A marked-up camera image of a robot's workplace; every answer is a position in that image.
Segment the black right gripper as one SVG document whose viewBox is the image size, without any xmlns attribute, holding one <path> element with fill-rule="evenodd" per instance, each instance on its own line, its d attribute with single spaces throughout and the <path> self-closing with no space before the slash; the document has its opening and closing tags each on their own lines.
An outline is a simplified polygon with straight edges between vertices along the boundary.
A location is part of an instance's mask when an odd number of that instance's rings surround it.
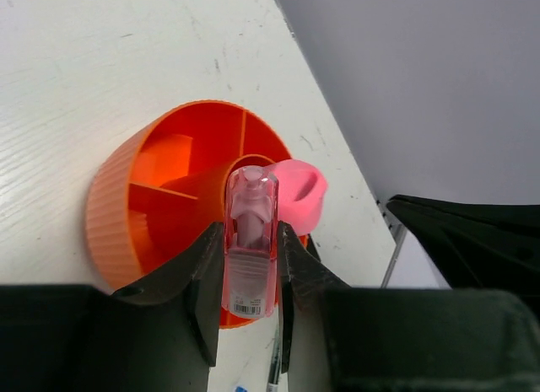
<svg viewBox="0 0 540 392">
<path fill-rule="evenodd" d="M 387 209 L 451 287 L 539 288 L 539 206 L 394 196 Z"/>
</svg>

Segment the pink correction tape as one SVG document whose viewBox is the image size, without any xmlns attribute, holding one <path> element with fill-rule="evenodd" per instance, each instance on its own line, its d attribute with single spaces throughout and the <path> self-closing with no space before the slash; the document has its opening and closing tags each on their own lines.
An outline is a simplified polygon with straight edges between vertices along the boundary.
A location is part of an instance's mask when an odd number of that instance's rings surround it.
<svg viewBox="0 0 540 392">
<path fill-rule="evenodd" d="M 266 168 L 238 168 L 225 187 L 222 306 L 255 320 L 273 312 L 277 281 L 278 180 Z"/>
</svg>

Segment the green gel pen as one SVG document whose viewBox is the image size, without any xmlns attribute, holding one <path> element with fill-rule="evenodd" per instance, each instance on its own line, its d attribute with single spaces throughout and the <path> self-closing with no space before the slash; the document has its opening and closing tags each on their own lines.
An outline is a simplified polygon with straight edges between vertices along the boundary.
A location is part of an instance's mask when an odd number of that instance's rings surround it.
<svg viewBox="0 0 540 392">
<path fill-rule="evenodd" d="M 268 370 L 266 392 L 278 392 L 279 379 L 281 377 L 282 367 L 281 346 L 281 318 L 278 315 L 275 333 L 273 337 L 273 350 Z"/>
</svg>

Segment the orange round stationery organizer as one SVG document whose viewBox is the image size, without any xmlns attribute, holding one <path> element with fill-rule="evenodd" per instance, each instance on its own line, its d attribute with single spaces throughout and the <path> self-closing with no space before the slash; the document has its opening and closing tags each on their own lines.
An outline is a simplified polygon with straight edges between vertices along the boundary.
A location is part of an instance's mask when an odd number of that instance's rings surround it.
<svg viewBox="0 0 540 392">
<path fill-rule="evenodd" d="M 149 274 L 224 218 L 230 174 L 290 158 L 259 116 L 230 102 L 180 105 L 125 141 L 99 168 L 85 232 L 99 273 L 114 289 Z"/>
</svg>

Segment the pink glue bottle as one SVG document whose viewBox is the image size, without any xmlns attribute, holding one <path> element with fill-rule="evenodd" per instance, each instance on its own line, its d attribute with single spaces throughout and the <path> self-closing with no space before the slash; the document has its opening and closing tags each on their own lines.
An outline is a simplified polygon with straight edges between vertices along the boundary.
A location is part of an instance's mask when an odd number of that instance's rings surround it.
<svg viewBox="0 0 540 392">
<path fill-rule="evenodd" d="M 328 183 L 315 166 L 297 159 L 272 164 L 278 179 L 278 219 L 290 224 L 298 236 L 309 234 L 321 219 Z"/>
</svg>

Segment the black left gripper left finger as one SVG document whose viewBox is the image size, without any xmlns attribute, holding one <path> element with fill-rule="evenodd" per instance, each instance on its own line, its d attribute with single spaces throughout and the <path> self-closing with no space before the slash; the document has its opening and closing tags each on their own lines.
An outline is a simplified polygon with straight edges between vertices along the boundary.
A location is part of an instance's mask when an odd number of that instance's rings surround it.
<svg viewBox="0 0 540 392">
<path fill-rule="evenodd" d="M 180 302 L 198 350 L 208 366 L 214 367 L 223 280 L 224 225 L 214 222 L 186 250 L 117 289 L 112 297 L 138 306 Z"/>
</svg>

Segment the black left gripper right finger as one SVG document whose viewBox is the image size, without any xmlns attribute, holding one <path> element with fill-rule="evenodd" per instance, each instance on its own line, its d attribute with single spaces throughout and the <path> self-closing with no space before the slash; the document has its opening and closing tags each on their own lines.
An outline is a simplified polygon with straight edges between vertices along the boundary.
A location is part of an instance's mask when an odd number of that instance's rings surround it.
<svg viewBox="0 0 540 392">
<path fill-rule="evenodd" d="M 277 287 L 279 293 L 279 338 L 281 372 L 287 373 L 293 341 L 294 309 L 306 309 L 327 287 L 349 285 L 329 270 L 300 242 L 288 223 L 280 221 L 277 230 Z"/>
</svg>

